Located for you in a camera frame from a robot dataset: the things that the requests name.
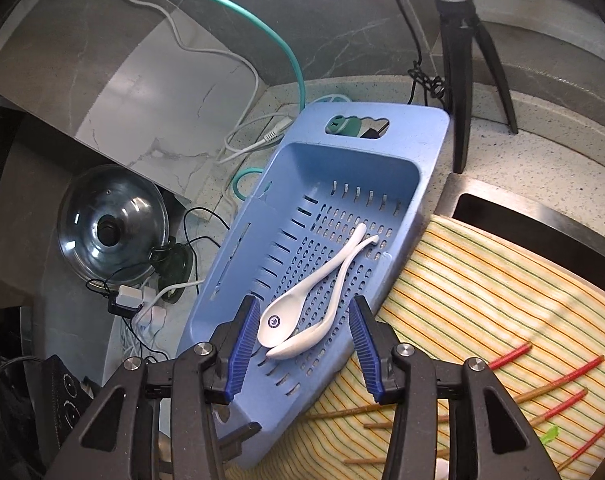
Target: white cable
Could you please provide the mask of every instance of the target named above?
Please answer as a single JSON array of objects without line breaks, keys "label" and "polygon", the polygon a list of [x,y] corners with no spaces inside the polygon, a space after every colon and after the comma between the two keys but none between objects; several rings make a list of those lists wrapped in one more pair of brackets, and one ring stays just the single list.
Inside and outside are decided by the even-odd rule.
[{"label": "white cable", "polygon": [[262,139],[260,139],[258,142],[255,142],[255,143],[251,144],[250,146],[247,146],[246,148],[243,148],[241,150],[237,150],[237,152],[233,153],[232,155],[230,155],[226,158],[223,158],[222,160],[219,160],[217,162],[217,164],[224,164],[226,162],[229,162],[230,160],[234,160],[235,158],[238,158],[239,156],[245,155],[246,153],[256,152],[264,147],[267,147],[268,145],[274,143],[275,140],[278,140],[284,133],[285,129],[287,129],[287,127],[293,122],[294,122],[294,120],[292,120],[292,118],[285,117],[284,119],[279,121],[278,124],[276,124],[276,126],[274,126],[271,130],[269,130],[265,134],[265,136]]},{"label": "white cable", "polygon": [[196,282],[176,283],[175,285],[168,285],[156,294],[156,297],[151,300],[150,305],[154,306],[156,304],[156,301],[158,301],[164,294],[170,292],[171,290],[176,290],[177,288],[185,288],[187,286],[200,285],[201,283],[204,283],[204,281],[205,280],[197,280]]},{"label": "white cable", "polygon": [[249,113],[251,105],[253,104],[253,102],[256,98],[256,95],[258,94],[258,88],[260,86],[260,76],[258,75],[258,71],[256,70],[256,68],[244,57],[239,56],[238,54],[235,54],[234,52],[229,52],[228,50],[219,50],[216,48],[193,48],[190,46],[186,46],[186,44],[182,41],[182,38],[180,37],[180,33],[178,31],[178,27],[176,26],[176,22],[174,21],[174,19],[171,17],[171,14],[169,14],[169,12],[166,9],[164,9],[163,7],[160,7],[159,5],[152,4],[151,2],[143,2],[140,0],[127,0],[127,1],[131,2],[132,4],[138,5],[138,6],[149,7],[150,9],[156,9],[158,12],[161,12],[164,15],[164,17],[167,19],[167,21],[169,22],[171,30],[174,33],[174,37],[176,38],[176,43],[178,44],[178,46],[181,49],[186,50],[188,52],[204,52],[204,53],[209,53],[209,54],[219,54],[220,56],[231,57],[231,59],[235,59],[235,60],[241,62],[242,64],[244,64],[251,71],[251,73],[254,75],[254,79],[255,79],[254,91],[251,94],[251,99],[247,103],[247,106],[245,107],[243,112],[240,114],[240,117],[238,118],[238,121],[236,122],[235,127],[237,128],[238,126],[240,126],[240,124],[244,120],[247,113]]},{"label": "white cable", "polygon": [[149,283],[149,280],[153,277],[153,273],[151,273],[149,276],[147,276],[147,278],[142,282],[142,284],[138,287],[140,290],[142,290],[143,288],[145,288],[145,286],[147,285],[147,283]]},{"label": "white cable", "polygon": [[270,114],[265,114],[265,115],[261,115],[259,117],[255,117],[249,121],[246,121],[238,126],[236,126],[235,128],[233,128],[233,130],[231,130],[227,136],[224,139],[224,147],[229,150],[230,152],[240,152],[243,150],[243,148],[234,148],[233,146],[230,145],[231,139],[233,138],[233,136],[238,133],[241,129],[243,129],[246,126],[249,126],[249,124],[253,124],[253,123],[257,123],[258,121],[262,121],[263,119],[271,119],[274,117],[291,117],[291,114],[287,113],[287,112],[273,112]]}]

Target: wooden chopstick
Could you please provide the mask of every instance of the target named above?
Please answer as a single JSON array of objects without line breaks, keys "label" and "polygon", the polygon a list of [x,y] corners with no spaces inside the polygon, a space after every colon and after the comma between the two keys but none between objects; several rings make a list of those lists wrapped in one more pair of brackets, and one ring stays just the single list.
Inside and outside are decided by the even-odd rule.
[{"label": "wooden chopstick", "polygon": [[573,453],[569,458],[567,458],[562,464],[557,467],[558,471],[562,471],[564,468],[570,466],[573,462],[575,462],[581,455],[583,455],[593,444],[595,444],[602,435],[605,434],[605,425],[602,426],[594,436],[592,436],[584,446],[582,446],[578,451]]},{"label": "wooden chopstick", "polygon": [[[509,364],[512,361],[518,359],[518,357],[526,354],[533,348],[533,343],[531,341],[527,341],[525,344],[519,346],[518,348],[511,350],[508,354],[499,357],[495,361],[489,363],[489,368],[492,370],[498,370],[499,368]],[[319,418],[336,418],[339,416],[349,416],[349,415],[359,415],[359,413],[369,413],[369,412],[377,412],[378,410],[383,410],[385,408],[394,408],[395,404],[385,404],[381,406],[380,404],[368,404],[367,406],[358,406],[357,408],[349,408],[346,410],[337,410],[335,412],[327,412],[327,413],[310,413],[305,415],[304,418],[306,420],[317,420]]]},{"label": "wooden chopstick", "polygon": [[[449,456],[449,448],[443,447],[435,452],[436,457],[438,458],[447,458]],[[343,460],[343,464],[345,465],[376,465],[376,464],[384,464],[387,462],[387,457],[385,456],[375,456],[373,458],[345,458]]]},{"label": "wooden chopstick", "polygon": [[[551,381],[550,383],[541,386],[540,388],[536,388],[535,390],[531,390],[530,392],[526,392],[525,394],[517,395],[513,398],[516,404],[522,404],[524,402],[528,402],[529,400],[536,399],[537,397],[541,397],[544,394],[552,392],[557,388],[564,386],[567,383],[571,383],[582,377],[586,373],[593,370],[595,367],[599,366],[604,361],[604,355],[596,357],[593,361],[589,361],[586,365],[581,366],[580,368],[576,368],[576,370],[569,372],[567,375],[556,379],[555,381]],[[449,421],[449,415],[439,415],[438,416],[438,424]],[[373,422],[369,424],[364,424],[364,427],[368,430],[388,430],[393,427],[392,422]]]},{"label": "wooden chopstick", "polygon": [[[584,399],[586,394],[588,394],[588,393],[589,393],[589,390],[587,388],[583,388],[578,393],[571,396],[569,399],[565,400],[564,402],[561,402],[559,405],[548,410],[546,413],[543,413],[542,415],[532,418],[532,420],[530,420],[529,424],[531,424],[532,428],[539,426],[541,423],[549,420],[553,416],[556,416],[558,413],[562,413],[564,410],[569,409],[571,406],[573,406],[579,400]],[[365,424],[364,425],[365,428],[372,428],[372,426],[374,426],[374,424],[371,424],[371,425]],[[595,443],[595,441],[598,440],[604,433],[605,433],[605,428],[602,428],[599,431],[599,434],[596,433],[596,436],[594,437],[595,440],[592,439],[593,442],[590,440],[589,442],[591,444],[589,444],[589,442],[587,443],[587,444],[589,444],[589,446],[585,445],[586,447],[583,446],[583,447],[585,447],[584,449],[583,448],[580,449],[581,450],[580,454],[584,453],[587,449],[589,449],[589,447],[591,447]],[[580,456],[580,454],[576,454],[576,456],[575,456],[575,458],[573,458],[573,460],[577,459]],[[449,448],[442,447],[441,449],[438,449],[435,452],[435,455],[438,458],[447,458],[449,456]],[[387,461],[386,457],[379,456],[379,457],[374,457],[374,458],[347,458],[347,459],[343,460],[343,463],[348,464],[348,465],[374,465],[374,464],[384,464],[386,461]],[[568,462],[566,465],[564,465],[565,462],[563,462],[560,465],[560,466],[562,466],[562,469],[564,469],[571,463],[571,462]]]}]

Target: marble wall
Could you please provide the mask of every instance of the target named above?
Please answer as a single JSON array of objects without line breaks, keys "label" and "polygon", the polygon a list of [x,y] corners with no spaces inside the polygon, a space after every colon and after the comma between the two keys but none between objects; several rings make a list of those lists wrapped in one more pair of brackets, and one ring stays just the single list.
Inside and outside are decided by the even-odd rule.
[{"label": "marble wall", "polygon": [[[294,81],[284,54],[244,18],[207,0],[170,0],[269,85]],[[393,0],[233,0],[289,43],[306,80],[406,74],[415,47]],[[605,126],[605,27],[588,0],[475,0],[495,23],[494,41],[511,89],[575,110]],[[441,70],[433,0],[411,0],[428,73]],[[474,53],[474,80],[492,84]]]},{"label": "marble wall", "polygon": [[[170,0],[230,50],[251,60],[265,82],[294,80],[289,63],[266,34],[208,0]],[[274,28],[294,50],[305,79],[404,74],[415,46],[394,0],[232,0]],[[412,0],[433,44],[438,20],[433,0]]]}]

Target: white power adapter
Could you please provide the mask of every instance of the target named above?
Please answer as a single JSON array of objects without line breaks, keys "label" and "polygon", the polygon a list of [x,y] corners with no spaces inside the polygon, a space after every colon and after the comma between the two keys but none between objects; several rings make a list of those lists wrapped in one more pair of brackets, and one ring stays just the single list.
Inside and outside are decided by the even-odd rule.
[{"label": "white power adapter", "polygon": [[137,310],[142,303],[142,291],[132,286],[121,285],[118,287],[116,304],[131,310]]}]

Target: teal cable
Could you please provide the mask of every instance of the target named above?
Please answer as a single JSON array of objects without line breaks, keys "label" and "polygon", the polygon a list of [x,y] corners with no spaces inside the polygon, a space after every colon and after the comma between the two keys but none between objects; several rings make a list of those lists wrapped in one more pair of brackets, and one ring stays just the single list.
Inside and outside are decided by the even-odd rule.
[{"label": "teal cable", "polygon": [[302,76],[302,69],[300,68],[300,63],[298,63],[298,60],[296,59],[294,51],[292,51],[291,47],[289,45],[287,45],[286,42],[280,36],[278,36],[278,33],[275,30],[273,30],[271,27],[269,27],[269,25],[267,25],[265,22],[263,22],[259,17],[253,15],[247,9],[240,7],[238,4],[235,4],[234,2],[231,2],[230,0],[213,0],[213,1],[217,2],[219,4],[222,4],[225,7],[230,8],[231,10],[234,10],[235,12],[239,13],[241,16],[244,16],[247,20],[249,20],[251,23],[253,23],[256,27],[264,30],[269,35],[269,37],[271,37],[271,39],[274,40],[278,44],[278,46],[280,48],[282,48],[282,50],[284,50],[284,53],[287,55],[287,58],[289,58],[289,62],[292,64],[292,69],[294,69],[294,73],[296,75],[296,81],[298,82],[298,89],[300,90],[300,111],[303,111],[304,105],[305,105],[305,99],[306,99],[305,88],[304,88],[304,78]]},{"label": "teal cable", "polygon": [[238,183],[240,179],[249,173],[262,173],[262,168],[245,168],[244,170],[240,170],[236,173],[236,176],[231,181],[231,189],[233,189],[233,194],[236,195],[242,202],[244,202],[247,197],[244,196],[240,190],[238,189]]}]

